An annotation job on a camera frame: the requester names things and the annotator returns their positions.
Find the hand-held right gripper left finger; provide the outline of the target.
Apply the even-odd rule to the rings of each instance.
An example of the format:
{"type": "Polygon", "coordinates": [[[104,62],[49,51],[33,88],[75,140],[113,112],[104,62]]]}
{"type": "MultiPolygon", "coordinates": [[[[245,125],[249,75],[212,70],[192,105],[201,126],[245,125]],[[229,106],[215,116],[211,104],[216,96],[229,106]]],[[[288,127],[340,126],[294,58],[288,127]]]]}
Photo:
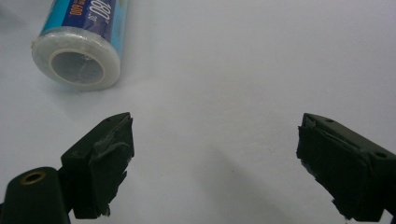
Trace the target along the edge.
{"type": "Polygon", "coordinates": [[[134,156],[132,124],[128,112],[106,118],[62,155],[64,193],[76,218],[110,215],[134,156]]]}

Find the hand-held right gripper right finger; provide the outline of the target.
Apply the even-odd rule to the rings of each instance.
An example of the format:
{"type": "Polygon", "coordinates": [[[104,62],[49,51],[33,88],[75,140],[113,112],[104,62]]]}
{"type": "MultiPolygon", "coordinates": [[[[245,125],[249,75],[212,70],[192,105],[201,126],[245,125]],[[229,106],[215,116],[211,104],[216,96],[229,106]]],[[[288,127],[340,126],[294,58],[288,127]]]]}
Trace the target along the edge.
{"type": "Polygon", "coordinates": [[[320,115],[305,113],[297,158],[347,219],[377,222],[385,211],[396,222],[396,155],[320,115]]]}

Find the blue white cylindrical tube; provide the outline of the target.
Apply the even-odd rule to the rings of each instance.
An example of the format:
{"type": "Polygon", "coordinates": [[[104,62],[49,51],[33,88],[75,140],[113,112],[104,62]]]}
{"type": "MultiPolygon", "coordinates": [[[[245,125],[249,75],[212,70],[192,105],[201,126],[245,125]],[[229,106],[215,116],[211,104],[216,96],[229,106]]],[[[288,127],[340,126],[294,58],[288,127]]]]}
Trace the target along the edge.
{"type": "Polygon", "coordinates": [[[32,44],[37,68],[81,91],[103,90],[120,77],[129,0],[53,0],[32,44]]]}

